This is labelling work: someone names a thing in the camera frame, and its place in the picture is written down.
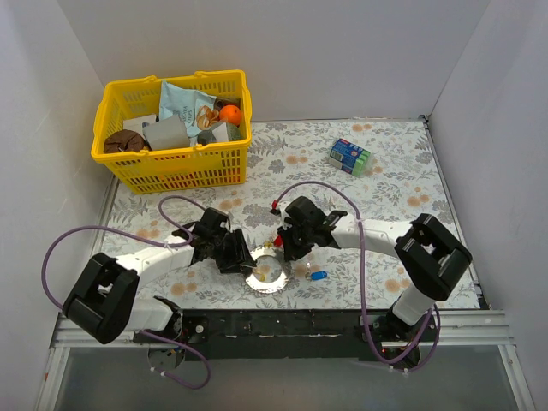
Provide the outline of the silver key with blue tag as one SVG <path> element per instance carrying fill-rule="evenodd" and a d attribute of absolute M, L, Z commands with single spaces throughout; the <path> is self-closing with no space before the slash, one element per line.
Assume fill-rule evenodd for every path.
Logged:
<path fill-rule="evenodd" d="M 311 274 L 312 274 L 311 264 L 307 262 L 306 263 L 306 272 L 305 272 L 305 279 L 307 281 L 311 281 Z"/>

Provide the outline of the blue key tag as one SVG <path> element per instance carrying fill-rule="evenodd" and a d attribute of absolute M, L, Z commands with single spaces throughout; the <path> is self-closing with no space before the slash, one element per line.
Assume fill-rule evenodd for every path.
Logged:
<path fill-rule="evenodd" d="M 318 281 L 327 278 L 328 274 L 326 271 L 315 271 L 310 274 L 311 281 Z"/>

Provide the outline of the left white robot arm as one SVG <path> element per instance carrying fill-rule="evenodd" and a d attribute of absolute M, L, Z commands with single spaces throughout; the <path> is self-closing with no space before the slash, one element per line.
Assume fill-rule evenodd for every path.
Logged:
<path fill-rule="evenodd" d="M 172 269 L 206 259 L 223 274 L 249 275 L 256 266 L 241 229 L 231 229 L 229 216 L 211 207 L 159 246 L 117 257 L 93 255 L 63 303 L 63 314 L 102 344 L 124 331 L 149 331 L 174 342 L 183 333 L 182 309 L 164 297 L 137 294 Z"/>

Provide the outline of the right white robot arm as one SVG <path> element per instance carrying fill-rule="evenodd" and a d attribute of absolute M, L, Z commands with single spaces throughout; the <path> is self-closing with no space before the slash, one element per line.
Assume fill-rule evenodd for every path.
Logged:
<path fill-rule="evenodd" d="M 397 340 L 407 340 L 434 303 L 446 301 L 473 261 L 472 254 L 445 226 L 422 213 L 410 222 L 360 221 L 345 211 L 325 214 L 309 198 L 272 203 L 281 218 L 277 233 L 288 262 L 313 247 L 365 249 L 398 258 L 411 279 L 379 326 Z"/>

